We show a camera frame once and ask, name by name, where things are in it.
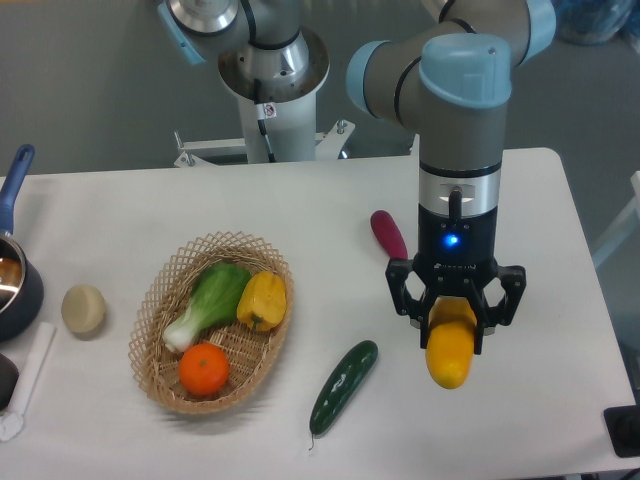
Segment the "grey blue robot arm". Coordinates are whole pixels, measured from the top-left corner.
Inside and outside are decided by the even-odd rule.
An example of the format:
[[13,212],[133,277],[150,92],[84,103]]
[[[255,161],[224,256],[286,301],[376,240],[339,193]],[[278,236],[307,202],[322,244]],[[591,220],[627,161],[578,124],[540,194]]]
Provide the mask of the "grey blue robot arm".
[[[217,63],[237,98],[250,162],[315,158],[316,93],[329,59],[296,2],[163,1],[158,12],[190,63]],[[386,278],[422,346],[434,340],[430,315],[443,297],[467,300],[476,345],[514,318],[526,273],[494,256],[511,72],[555,31],[549,1],[449,1],[436,26],[368,43],[349,62],[353,104],[420,140],[418,248],[390,261]]]

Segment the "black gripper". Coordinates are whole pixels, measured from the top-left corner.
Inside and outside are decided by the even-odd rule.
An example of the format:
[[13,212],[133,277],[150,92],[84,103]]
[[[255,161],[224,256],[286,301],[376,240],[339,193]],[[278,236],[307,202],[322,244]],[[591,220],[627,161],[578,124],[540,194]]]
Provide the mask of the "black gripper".
[[[465,298],[476,318],[474,354],[480,355],[485,334],[497,326],[509,326],[526,288],[526,269],[520,265],[498,265],[495,237],[496,208],[455,222],[447,216],[418,207],[418,252],[414,259],[392,258],[385,277],[395,311],[407,316],[420,331],[419,345],[426,349],[429,314],[440,296],[461,297],[465,279]],[[412,297],[406,285],[415,273],[424,285],[419,299]],[[498,280],[503,296],[491,306],[485,288]]]

